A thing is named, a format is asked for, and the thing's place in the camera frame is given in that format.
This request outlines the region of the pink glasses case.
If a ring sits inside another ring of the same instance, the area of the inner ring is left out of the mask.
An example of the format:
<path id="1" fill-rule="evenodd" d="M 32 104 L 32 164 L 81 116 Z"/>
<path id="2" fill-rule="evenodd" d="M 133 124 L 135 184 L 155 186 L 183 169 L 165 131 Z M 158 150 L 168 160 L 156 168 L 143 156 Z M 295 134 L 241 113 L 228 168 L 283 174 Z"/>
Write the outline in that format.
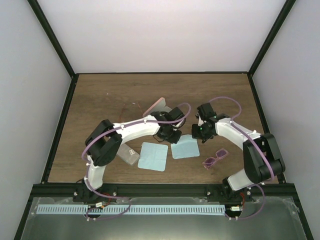
<path id="1" fill-rule="evenodd" d="M 166 100 L 164 97 L 160 97 L 155 103 L 153 103 L 143 114 L 142 116 L 145 117 L 150 115 L 152 112 L 170 112 L 172 109 L 167 106 Z"/>

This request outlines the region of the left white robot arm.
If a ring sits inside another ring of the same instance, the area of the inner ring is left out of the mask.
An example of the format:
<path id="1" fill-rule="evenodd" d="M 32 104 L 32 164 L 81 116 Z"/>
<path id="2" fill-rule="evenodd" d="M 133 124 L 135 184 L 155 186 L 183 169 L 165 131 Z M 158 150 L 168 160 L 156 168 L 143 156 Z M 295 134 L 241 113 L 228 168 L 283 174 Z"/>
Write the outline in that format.
<path id="1" fill-rule="evenodd" d="M 120 147 L 129 141 L 145 136 L 157 136 L 160 140 L 176 144 L 190 111 L 183 113 L 177 106 L 169 112 L 153 111 L 140 119 L 112 123 L 102 120 L 85 140 L 81 153 L 86 173 L 80 186 L 76 187 L 75 202 L 97 202 L 99 199 L 119 199 L 119 196 L 103 194 L 103 177 L 106 166 L 116 157 Z"/>

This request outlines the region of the grey glasses case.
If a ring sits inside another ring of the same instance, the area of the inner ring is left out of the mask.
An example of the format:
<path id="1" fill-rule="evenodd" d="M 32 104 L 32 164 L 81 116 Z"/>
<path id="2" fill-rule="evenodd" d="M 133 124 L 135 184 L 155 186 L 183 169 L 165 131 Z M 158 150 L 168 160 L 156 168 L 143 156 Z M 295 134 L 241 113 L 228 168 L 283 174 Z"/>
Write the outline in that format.
<path id="1" fill-rule="evenodd" d="M 140 155 L 125 143 L 119 147 L 116 155 L 130 166 L 140 159 Z"/>

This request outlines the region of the purple sunglasses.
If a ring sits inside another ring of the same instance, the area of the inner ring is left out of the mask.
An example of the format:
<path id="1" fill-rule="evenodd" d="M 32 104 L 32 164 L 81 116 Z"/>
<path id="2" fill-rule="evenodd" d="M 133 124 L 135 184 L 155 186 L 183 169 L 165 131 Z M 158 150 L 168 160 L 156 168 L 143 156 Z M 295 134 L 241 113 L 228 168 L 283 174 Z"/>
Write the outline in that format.
<path id="1" fill-rule="evenodd" d="M 215 153 L 215 156 L 208 157 L 204 162 L 202 162 L 202 165 L 208 170 L 212 168 L 219 160 L 224 159 L 228 154 L 229 152 L 226 149 L 221 148 Z"/>

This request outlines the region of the blue cleaning cloth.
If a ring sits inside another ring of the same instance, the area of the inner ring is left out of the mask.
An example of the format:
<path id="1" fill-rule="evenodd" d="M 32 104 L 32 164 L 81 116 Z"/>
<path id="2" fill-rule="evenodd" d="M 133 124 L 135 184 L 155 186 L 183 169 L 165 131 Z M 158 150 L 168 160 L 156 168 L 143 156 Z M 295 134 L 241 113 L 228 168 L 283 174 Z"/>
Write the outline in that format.
<path id="1" fill-rule="evenodd" d="M 175 160 L 200 156 L 198 142 L 190 134 L 182 135 L 177 143 L 171 144 L 171 152 Z"/>
<path id="2" fill-rule="evenodd" d="M 168 146 L 143 142 L 137 167 L 145 170 L 164 172 L 166 169 Z"/>

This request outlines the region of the orange sunglasses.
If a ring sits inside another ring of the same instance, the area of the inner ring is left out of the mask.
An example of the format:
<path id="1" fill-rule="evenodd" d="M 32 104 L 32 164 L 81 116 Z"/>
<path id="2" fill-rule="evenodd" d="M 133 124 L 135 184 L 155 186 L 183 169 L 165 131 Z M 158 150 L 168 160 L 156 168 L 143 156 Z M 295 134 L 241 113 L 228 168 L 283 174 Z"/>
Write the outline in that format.
<path id="1" fill-rule="evenodd" d="M 124 103 L 122 105 L 122 109 L 120 111 L 120 115 L 118 117 L 119 123 L 129 122 L 136 119 L 140 119 L 143 115 L 143 109 L 140 105 L 140 103 L 137 102 L 129 102 Z"/>

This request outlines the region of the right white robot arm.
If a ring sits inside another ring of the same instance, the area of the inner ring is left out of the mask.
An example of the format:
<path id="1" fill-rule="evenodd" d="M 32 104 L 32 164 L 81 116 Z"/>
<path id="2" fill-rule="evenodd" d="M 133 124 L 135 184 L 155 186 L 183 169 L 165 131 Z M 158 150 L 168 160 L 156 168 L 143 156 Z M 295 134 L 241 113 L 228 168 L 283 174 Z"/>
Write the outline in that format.
<path id="1" fill-rule="evenodd" d="M 198 123 L 191 128 L 194 139 L 205 143 L 220 136 L 242 150 L 243 169 L 222 181 L 221 191 L 225 200 L 232 202 L 240 196 L 241 190 L 285 172 L 286 166 L 273 134 L 249 130 L 228 115 L 217 114 L 209 102 L 197 107 L 196 118 Z"/>

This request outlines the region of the black aluminium frame rail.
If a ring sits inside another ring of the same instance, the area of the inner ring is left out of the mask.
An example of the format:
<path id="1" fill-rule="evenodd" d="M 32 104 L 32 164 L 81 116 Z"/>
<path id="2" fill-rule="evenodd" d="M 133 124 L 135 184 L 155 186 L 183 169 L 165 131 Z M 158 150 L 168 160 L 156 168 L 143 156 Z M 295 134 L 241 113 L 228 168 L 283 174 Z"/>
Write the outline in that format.
<path id="1" fill-rule="evenodd" d="M 253 196 L 261 196 L 257 187 L 231 192 L 224 190 L 222 184 L 120 184 L 104 183 L 97 190 L 112 197 L 208 197 L 210 200 L 223 202 L 235 200 L 240 192 L 250 192 Z M 97 198 L 83 183 L 44 183 L 35 184 L 31 197 L 74 197 L 79 202 L 89 202 Z"/>

